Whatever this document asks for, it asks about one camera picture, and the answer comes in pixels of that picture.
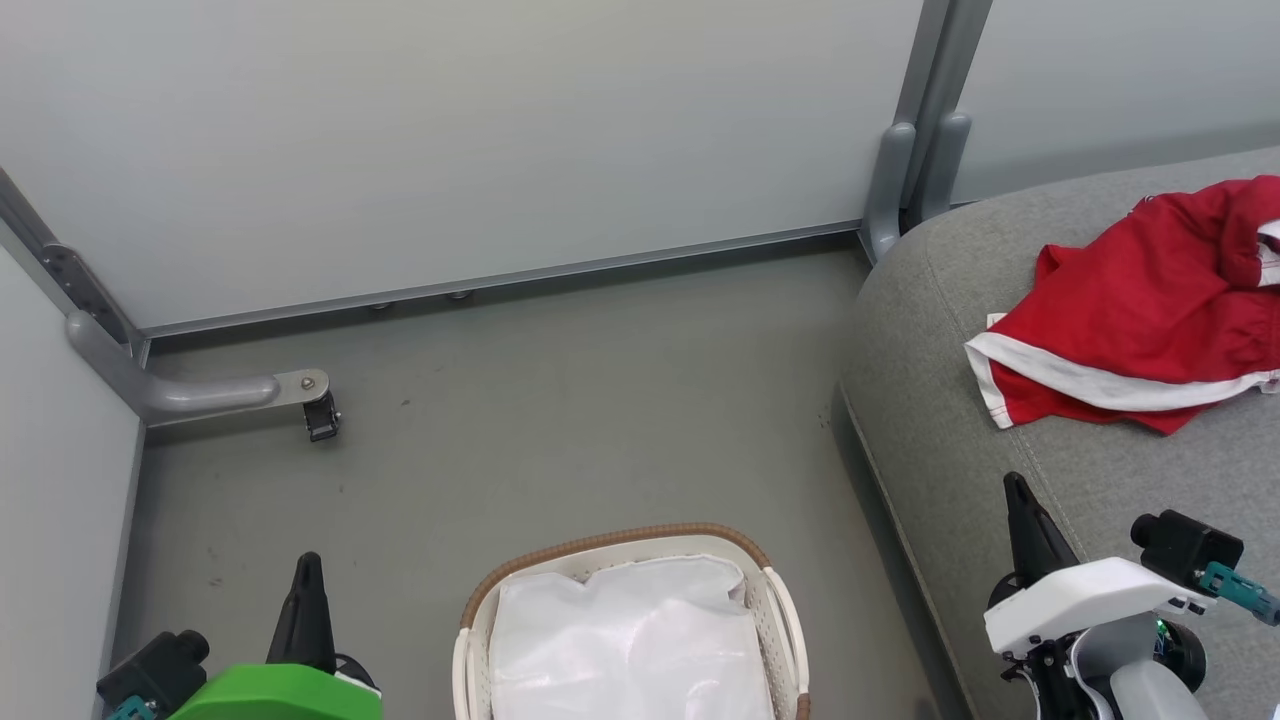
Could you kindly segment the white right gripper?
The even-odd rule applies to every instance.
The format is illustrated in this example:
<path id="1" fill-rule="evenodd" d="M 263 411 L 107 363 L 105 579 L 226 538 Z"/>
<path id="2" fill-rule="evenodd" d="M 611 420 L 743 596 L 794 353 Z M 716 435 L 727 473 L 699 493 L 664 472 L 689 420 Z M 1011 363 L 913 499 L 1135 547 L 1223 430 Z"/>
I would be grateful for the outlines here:
<path id="1" fill-rule="evenodd" d="M 1034 720 L 1208 720 L 1155 657 L 1160 611 L 1215 600 L 1125 559 L 1080 564 L 1027 479 L 1004 477 L 1010 597 L 986 610 L 992 651 L 1036 701 Z"/>

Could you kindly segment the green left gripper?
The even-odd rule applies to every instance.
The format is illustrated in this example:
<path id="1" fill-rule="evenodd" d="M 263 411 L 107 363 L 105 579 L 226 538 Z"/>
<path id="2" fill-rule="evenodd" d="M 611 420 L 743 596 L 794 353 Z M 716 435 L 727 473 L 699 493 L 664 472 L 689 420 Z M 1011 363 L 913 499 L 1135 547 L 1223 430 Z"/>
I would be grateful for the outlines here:
<path id="1" fill-rule="evenodd" d="M 266 664 L 210 679 L 170 720 L 383 720 L 379 692 L 337 673 L 337 648 L 319 553 L 298 557 Z"/>

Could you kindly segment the red shorts white trim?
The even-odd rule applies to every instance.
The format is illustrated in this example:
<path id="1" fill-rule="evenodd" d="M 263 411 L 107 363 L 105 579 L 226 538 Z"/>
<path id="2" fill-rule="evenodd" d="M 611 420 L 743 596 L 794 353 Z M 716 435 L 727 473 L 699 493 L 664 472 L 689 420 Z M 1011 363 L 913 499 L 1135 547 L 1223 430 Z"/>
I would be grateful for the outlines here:
<path id="1" fill-rule="evenodd" d="M 1085 247 L 1043 247 L 1030 292 L 964 348 L 1001 429 L 1061 416 L 1170 436 L 1280 395 L 1280 176 L 1148 196 Z"/>

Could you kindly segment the white laundry basket brown rim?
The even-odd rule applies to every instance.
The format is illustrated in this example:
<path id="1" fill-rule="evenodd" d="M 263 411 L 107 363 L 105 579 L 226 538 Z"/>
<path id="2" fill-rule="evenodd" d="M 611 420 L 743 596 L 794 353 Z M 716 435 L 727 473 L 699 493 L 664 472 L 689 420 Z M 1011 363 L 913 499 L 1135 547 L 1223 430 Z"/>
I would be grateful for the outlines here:
<path id="1" fill-rule="evenodd" d="M 754 539 L 708 521 L 589 536 L 511 559 L 489 571 L 465 605 L 454 642 L 451 669 L 454 720 L 493 720 L 489 646 L 503 584 L 548 571 L 585 582 L 596 571 L 627 562 L 694 555 L 728 561 L 742 571 L 742 601 L 756 630 L 773 719 L 809 720 L 806 643 L 787 585 Z"/>

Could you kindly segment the black caster wheel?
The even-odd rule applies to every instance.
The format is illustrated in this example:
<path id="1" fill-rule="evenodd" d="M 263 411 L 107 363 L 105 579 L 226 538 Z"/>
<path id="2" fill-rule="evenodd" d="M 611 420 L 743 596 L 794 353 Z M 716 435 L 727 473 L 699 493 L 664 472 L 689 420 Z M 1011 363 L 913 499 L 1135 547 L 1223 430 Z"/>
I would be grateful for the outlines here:
<path id="1" fill-rule="evenodd" d="M 340 414 L 332 392 L 301 405 L 303 421 L 311 442 L 333 439 L 340 430 Z"/>

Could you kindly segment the grey fabric sofa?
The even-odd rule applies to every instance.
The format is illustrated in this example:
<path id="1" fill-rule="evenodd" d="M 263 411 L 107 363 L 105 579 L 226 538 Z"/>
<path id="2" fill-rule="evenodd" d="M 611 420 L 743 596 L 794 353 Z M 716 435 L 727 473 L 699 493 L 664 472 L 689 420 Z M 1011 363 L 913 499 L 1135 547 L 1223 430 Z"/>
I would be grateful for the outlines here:
<path id="1" fill-rule="evenodd" d="M 1083 560 L 1135 557 L 1129 529 L 1175 509 L 1242 538 L 1240 569 L 1280 596 L 1280 398 L 1256 392 L 1170 437 L 1061 418 L 998 429 L 963 345 L 1030 288 L 1047 243 L 1084 245 L 1143 197 L 1280 174 L 1280 146 L 1007 193 L 910 231 L 852 305 L 844 402 L 915 577 L 941 667 L 975 720 L 1034 720 L 983 612 L 1011 568 L 1002 477 L 1021 473 Z"/>

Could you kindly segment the grey partition foot bar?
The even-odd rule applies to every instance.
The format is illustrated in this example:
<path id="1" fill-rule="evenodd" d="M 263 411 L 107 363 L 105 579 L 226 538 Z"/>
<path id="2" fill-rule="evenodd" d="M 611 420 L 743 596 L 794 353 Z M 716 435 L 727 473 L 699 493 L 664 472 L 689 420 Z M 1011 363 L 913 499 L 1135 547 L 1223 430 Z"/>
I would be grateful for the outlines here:
<path id="1" fill-rule="evenodd" d="M 175 380 L 143 369 L 88 314 L 65 318 L 72 348 L 147 427 L 166 427 L 237 413 L 300 406 L 332 392 L 320 369 L 218 380 Z"/>

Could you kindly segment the white partition panel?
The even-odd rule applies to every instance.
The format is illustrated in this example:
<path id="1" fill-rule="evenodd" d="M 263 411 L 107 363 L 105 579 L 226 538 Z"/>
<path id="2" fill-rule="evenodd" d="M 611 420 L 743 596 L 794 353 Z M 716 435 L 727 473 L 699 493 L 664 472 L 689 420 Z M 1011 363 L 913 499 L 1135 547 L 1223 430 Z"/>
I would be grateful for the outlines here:
<path id="1" fill-rule="evenodd" d="M 923 0 L 0 0 L 0 168 L 177 329 L 861 218 Z"/>
<path id="2" fill-rule="evenodd" d="M 140 421 L 0 247 L 0 720 L 95 720 Z"/>
<path id="3" fill-rule="evenodd" d="M 1280 145 L 1280 0 L 993 0 L 952 200 Z"/>

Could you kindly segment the white plastic liner bag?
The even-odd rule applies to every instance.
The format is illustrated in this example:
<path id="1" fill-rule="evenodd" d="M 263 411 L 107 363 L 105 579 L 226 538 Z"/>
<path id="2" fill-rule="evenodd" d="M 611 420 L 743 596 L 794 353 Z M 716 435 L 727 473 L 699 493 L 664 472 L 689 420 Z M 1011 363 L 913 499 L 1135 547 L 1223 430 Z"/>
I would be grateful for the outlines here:
<path id="1" fill-rule="evenodd" d="M 774 720 L 745 575 L 705 555 L 507 582 L 493 720 Z"/>

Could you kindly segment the grey partition post with bracket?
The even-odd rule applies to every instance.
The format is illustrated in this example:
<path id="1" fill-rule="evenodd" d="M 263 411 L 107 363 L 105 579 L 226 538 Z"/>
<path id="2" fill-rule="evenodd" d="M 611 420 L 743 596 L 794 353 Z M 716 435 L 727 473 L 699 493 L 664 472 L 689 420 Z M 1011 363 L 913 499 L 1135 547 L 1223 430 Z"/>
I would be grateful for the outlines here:
<path id="1" fill-rule="evenodd" d="M 138 360 L 143 336 L 127 316 L 90 264 L 60 242 L 13 178 L 0 167 L 0 220 L 50 275 L 72 306 L 88 313 L 128 354 Z"/>

